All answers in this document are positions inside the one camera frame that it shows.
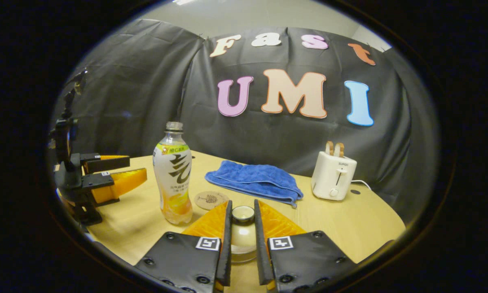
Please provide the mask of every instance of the white cable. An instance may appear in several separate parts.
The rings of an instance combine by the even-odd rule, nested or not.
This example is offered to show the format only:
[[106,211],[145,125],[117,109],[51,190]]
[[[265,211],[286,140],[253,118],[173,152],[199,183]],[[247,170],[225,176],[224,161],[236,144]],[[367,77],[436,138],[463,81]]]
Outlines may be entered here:
[[351,182],[362,182],[363,184],[365,184],[365,186],[367,186],[367,188],[369,188],[369,190],[372,190],[369,185],[367,183],[365,183],[365,181],[363,180],[351,180]]

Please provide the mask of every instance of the coaster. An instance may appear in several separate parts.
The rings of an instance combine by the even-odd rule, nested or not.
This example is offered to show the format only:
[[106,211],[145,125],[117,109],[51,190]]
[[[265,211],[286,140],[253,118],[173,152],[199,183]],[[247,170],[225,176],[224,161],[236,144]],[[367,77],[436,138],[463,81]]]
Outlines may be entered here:
[[216,191],[204,191],[195,196],[194,202],[200,208],[211,210],[228,200],[229,198],[222,193]]

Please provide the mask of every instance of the blue towel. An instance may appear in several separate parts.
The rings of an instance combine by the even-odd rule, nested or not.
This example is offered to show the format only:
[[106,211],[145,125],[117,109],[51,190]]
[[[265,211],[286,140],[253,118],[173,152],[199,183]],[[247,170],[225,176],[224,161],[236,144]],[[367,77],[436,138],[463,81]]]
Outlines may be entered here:
[[240,165],[222,161],[217,171],[206,173],[206,180],[214,185],[291,204],[303,197],[293,176],[271,165]]

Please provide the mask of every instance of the wooden table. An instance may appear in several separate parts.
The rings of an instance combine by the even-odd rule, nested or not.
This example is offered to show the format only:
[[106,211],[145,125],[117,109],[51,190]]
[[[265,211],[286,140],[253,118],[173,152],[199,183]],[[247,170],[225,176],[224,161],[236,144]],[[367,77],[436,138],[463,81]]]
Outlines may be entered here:
[[[203,191],[226,194],[233,201],[233,207],[253,207],[256,197],[224,189],[205,180],[204,175],[217,170],[223,158],[195,151],[192,151],[192,155],[195,158],[189,187],[193,205],[191,223],[207,212],[193,202],[195,195]],[[188,225],[174,226],[168,223],[160,212],[160,195],[153,173],[152,157],[131,158],[130,163],[130,167],[115,171],[145,167],[148,180],[122,195],[120,202],[99,207],[97,210],[101,213],[103,222],[88,228],[94,240],[134,265],[164,232],[182,232]],[[364,185],[352,184],[350,189],[360,191],[360,194],[349,191],[343,201],[333,202],[318,199],[312,194],[311,178],[298,175],[293,177],[304,194],[302,200],[297,201],[298,208],[272,200],[258,199],[281,212],[307,232],[324,231],[356,263],[375,252],[387,241],[397,238],[405,230],[404,223],[396,212]],[[224,289],[227,293],[265,292],[265,286],[259,285],[256,260],[232,265],[231,286]]]

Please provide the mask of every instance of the plastic bottle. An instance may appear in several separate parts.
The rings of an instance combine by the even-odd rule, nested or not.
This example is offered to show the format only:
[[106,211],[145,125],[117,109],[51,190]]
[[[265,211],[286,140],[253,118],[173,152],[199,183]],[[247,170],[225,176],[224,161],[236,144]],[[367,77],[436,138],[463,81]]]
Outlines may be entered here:
[[182,123],[166,123],[166,135],[153,151],[153,170],[160,191],[160,210],[170,223],[191,221],[188,197],[191,151],[182,139]]

